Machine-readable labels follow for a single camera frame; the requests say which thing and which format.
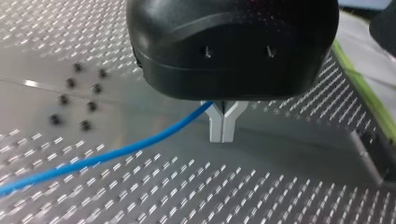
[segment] screw hole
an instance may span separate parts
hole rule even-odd
[[[265,54],[269,59],[273,59],[276,56],[276,49],[270,46],[267,46],[264,50]]]
[[[213,49],[209,46],[204,46],[200,49],[200,53],[203,54],[207,59],[210,59],[213,56]]]

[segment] metal sheet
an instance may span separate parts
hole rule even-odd
[[[144,81],[124,1],[7,0],[0,12],[1,184],[138,141],[198,106]],[[394,222],[393,190],[375,185],[347,137],[357,127],[380,130],[332,54],[312,91],[250,106],[232,144],[210,144],[201,116],[141,153],[1,198],[0,222]],[[54,114],[62,124],[50,124]],[[91,130],[81,130],[83,120]]]

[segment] black plastic cover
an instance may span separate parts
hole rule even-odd
[[[190,100],[268,100],[309,89],[338,26],[336,0],[129,0],[146,81]]]

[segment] blue tube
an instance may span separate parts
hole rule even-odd
[[[155,134],[149,138],[146,138],[140,142],[131,144],[126,147],[122,147],[121,149],[118,149],[118,150],[113,150],[113,151],[110,151],[107,153],[103,153],[101,155],[88,158],[86,160],[78,161],[74,164],[65,165],[65,166],[59,167],[58,169],[52,169],[52,170],[48,170],[48,171],[45,171],[42,173],[38,173],[36,175],[31,175],[24,179],[17,180],[13,183],[4,185],[4,186],[0,187],[0,196],[7,195],[16,189],[22,189],[29,185],[38,184],[38,183],[50,180],[50,179],[55,178],[60,175],[65,175],[65,174],[69,174],[69,173],[81,170],[84,167],[94,166],[95,164],[98,164],[98,163],[104,162],[104,161],[111,161],[118,157],[122,157],[122,156],[128,155],[130,153],[133,153],[139,149],[142,149],[145,147],[150,147],[150,146],[152,146],[156,143],[159,143],[162,140],[168,138],[169,136],[173,135],[174,133],[177,133],[182,128],[186,127],[193,120],[195,120],[200,115],[202,115],[211,105],[212,105],[212,102],[204,103],[198,109],[196,109],[194,112],[189,114],[186,118],[182,119],[178,123],[172,125],[171,127],[167,128],[166,130],[162,131],[161,133],[157,133],[157,134]]]

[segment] black nut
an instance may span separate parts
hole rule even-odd
[[[73,89],[73,88],[76,87],[76,81],[75,81],[72,77],[70,77],[70,78],[68,78],[68,79],[66,80],[66,86],[67,86],[69,89]]]
[[[79,73],[79,72],[82,71],[82,65],[81,65],[81,63],[74,63],[74,64],[73,64],[73,67],[74,67],[74,69],[75,69],[75,72],[77,72],[77,73]]]
[[[84,132],[87,132],[87,131],[89,131],[92,128],[91,123],[89,121],[87,121],[87,120],[83,120],[80,123],[80,126],[81,126],[81,130],[84,131]]]
[[[92,91],[95,94],[99,94],[99,93],[101,93],[103,91],[103,88],[102,88],[102,86],[100,84],[94,84],[92,86]]]
[[[59,125],[62,123],[61,117],[57,114],[53,114],[49,116],[49,123],[52,125]]]
[[[69,98],[67,97],[67,95],[63,94],[59,97],[59,104],[61,105],[68,105],[69,102]]]
[[[106,78],[107,77],[107,71],[104,68],[99,69],[98,71],[99,78]]]
[[[97,110],[98,105],[97,105],[96,102],[90,101],[90,102],[87,103],[87,107],[88,107],[88,110],[89,110],[90,112],[93,112],[93,111]]]

